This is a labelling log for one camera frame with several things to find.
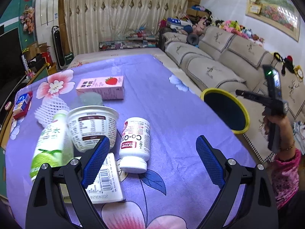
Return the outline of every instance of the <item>pink milk carton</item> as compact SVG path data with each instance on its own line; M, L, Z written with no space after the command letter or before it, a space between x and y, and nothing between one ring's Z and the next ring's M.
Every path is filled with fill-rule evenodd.
M94 77L82 79L76 87L78 95L86 92L95 92L103 100L124 98L124 77Z

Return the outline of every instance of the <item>person's arm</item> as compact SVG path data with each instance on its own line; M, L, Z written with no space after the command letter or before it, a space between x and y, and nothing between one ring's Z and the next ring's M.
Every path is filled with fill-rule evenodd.
M272 166L272 187L278 209L287 204L299 189L298 168L301 152L295 148L292 127L287 116L265 116L265 131L269 133L268 122L280 127L281 151Z

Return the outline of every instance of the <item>picture frame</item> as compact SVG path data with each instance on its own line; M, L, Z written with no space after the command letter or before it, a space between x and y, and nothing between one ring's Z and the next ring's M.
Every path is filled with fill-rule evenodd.
M261 6L259 13L250 11L253 4L247 0L247 16L274 26L299 41L301 17L291 0L256 0L255 4Z

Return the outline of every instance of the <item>yellow-rimmed bin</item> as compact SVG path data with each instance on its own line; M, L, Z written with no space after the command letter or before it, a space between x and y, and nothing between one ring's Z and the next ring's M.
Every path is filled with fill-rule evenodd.
M205 89L200 98L222 119L234 134L245 133L250 126L250 116L244 105L222 89Z

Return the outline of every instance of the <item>purple tablecloth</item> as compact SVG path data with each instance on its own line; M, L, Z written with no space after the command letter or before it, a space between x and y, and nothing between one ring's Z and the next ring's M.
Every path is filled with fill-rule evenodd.
M219 188L212 184L200 160L195 142L205 135L239 164L254 166L254 161L231 130L199 97L194 95L161 62L151 55L136 55L100 61L67 70L36 82L22 91L33 91L28 115L15 121L6 150L7 195L17 222L24 228L27 202L31 191L30 166L42 131L34 111L43 97L52 95L52 87L68 105L77 96L75 85L81 78L123 75L124 100L104 101L120 114L119 132L129 117L142 117L151 125L151 158L144 175L129 174L122 181L125 203L97 205L98 213L110 229L193 229L198 226L214 202ZM113 149L118 156L120 136ZM237 212L242 189L229 219ZM79 224L71 205L72 221Z

